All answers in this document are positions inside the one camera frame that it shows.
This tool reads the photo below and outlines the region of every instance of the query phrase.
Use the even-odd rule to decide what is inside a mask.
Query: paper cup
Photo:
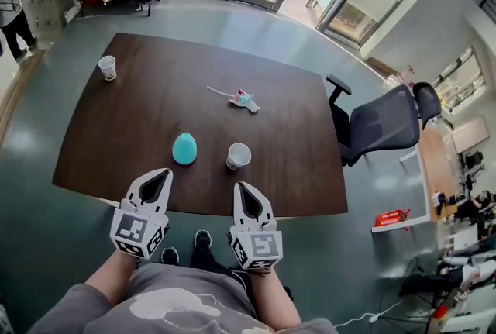
[[[115,57],[102,57],[98,62],[98,66],[100,67],[106,81],[113,81],[117,77],[117,73],[115,72]]]
[[[251,161],[251,152],[245,144],[236,143],[231,145],[227,154],[226,164],[231,170],[237,170],[246,166]]]

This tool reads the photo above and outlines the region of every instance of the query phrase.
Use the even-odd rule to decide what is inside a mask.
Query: teal egg-shaped object
[[[182,133],[172,146],[172,157],[179,164],[192,164],[196,159],[196,141],[190,133]]]

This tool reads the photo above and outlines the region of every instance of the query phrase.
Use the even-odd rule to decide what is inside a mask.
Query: dark brown tabletop
[[[117,78],[95,67],[60,149],[53,183],[121,201],[131,182],[170,168],[168,210],[233,213],[238,180],[261,191],[279,217],[347,212],[336,131],[322,77],[219,47],[118,33],[106,54]],[[238,108],[207,85],[254,93],[257,114]],[[189,167],[172,159],[172,144],[188,132],[198,156]],[[249,165],[226,167],[229,146],[245,143]]]

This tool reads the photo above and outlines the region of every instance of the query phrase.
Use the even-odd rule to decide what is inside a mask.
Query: red box
[[[390,224],[397,224],[398,222],[405,221],[408,217],[410,210],[394,210],[379,214],[375,218],[375,226],[389,226]]]

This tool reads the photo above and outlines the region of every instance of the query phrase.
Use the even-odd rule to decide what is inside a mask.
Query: shoe
[[[212,247],[212,237],[205,229],[200,229],[195,235],[195,248],[210,251]]]
[[[179,253],[177,252],[175,247],[167,247],[162,250],[162,257],[160,258],[162,263],[166,265],[175,265],[179,266]]]
[[[27,53],[28,53],[27,49],[21,50],[21,54],[18,55],[17,58],[15,59],[15,61],[17,61],[17,64],[19,64],[22,60],[26,58]]]
[[[32,52],[33,50],[36,50],[38,48],[38,38],[35,38],[34,39],[34,42],[31,43],[29,46],[28,46],[28,49],[30,52]]]

